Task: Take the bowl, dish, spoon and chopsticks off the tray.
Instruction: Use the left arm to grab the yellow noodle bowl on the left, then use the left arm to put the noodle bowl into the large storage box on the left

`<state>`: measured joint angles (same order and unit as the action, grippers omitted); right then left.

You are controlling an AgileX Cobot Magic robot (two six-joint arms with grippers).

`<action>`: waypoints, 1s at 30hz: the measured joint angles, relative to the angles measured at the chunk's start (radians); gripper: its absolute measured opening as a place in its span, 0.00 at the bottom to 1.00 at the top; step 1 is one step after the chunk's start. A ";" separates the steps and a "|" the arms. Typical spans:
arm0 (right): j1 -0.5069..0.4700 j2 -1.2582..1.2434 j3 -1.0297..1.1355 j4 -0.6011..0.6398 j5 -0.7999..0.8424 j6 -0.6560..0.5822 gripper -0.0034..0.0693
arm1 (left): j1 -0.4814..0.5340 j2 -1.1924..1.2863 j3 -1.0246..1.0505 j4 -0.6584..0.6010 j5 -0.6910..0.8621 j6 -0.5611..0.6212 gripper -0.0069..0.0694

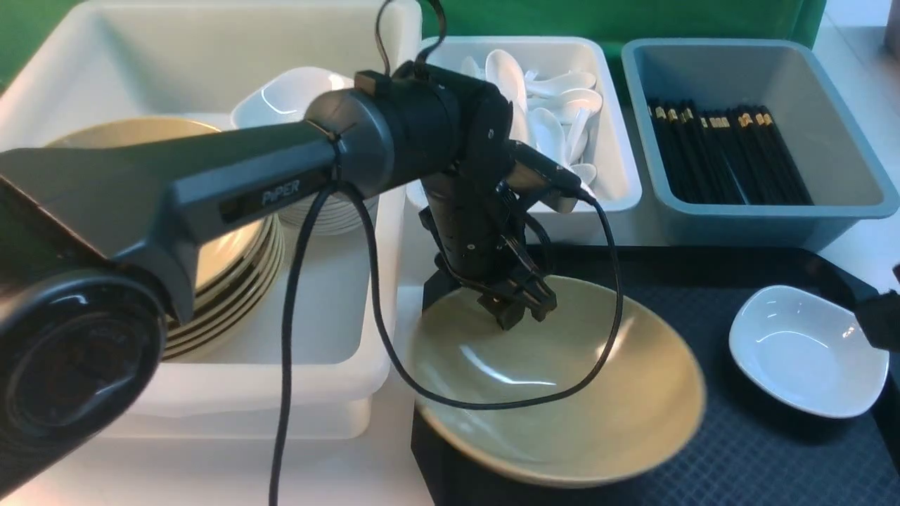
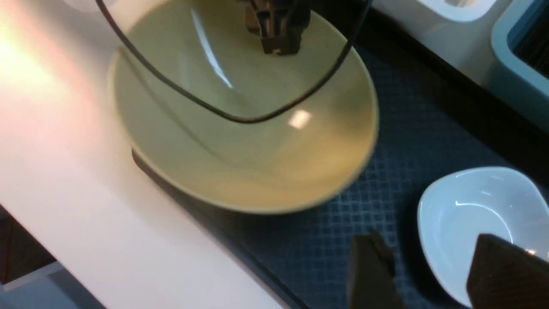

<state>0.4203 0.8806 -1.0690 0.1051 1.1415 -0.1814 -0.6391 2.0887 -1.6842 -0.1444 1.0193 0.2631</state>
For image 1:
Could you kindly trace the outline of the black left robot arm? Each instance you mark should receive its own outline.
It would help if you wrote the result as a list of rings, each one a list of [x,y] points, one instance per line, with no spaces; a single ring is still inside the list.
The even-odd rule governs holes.
[[[563,170],[511,140],[494,84],[421,61],[358,72],[292,124],[2,153],[2,496],[122,416],[193,316],[206,242],[310,195],[423,180],[446,269],[503,329],[554,294],[521,246]]]

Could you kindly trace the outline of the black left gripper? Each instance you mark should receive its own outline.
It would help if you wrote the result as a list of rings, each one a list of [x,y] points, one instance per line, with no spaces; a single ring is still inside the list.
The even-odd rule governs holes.
[[[479,304],[502,330],[524,317],[544,321],[556,310],[556,293],[535,275],[528,255],[524,212],[508,187],[479,193],[473,180],[444,171],[421,180],[427,199],[424,227],[441,251],[446,272],[460,285],[482,292]],[[504,284],[520,283],[503,292]]]

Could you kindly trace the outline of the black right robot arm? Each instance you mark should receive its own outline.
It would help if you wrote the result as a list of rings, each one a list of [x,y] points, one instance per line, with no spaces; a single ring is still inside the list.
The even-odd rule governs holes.
[[[899,294],[890,290],[859,302],[853,311],[861,332],[876,349],[899,353]]]

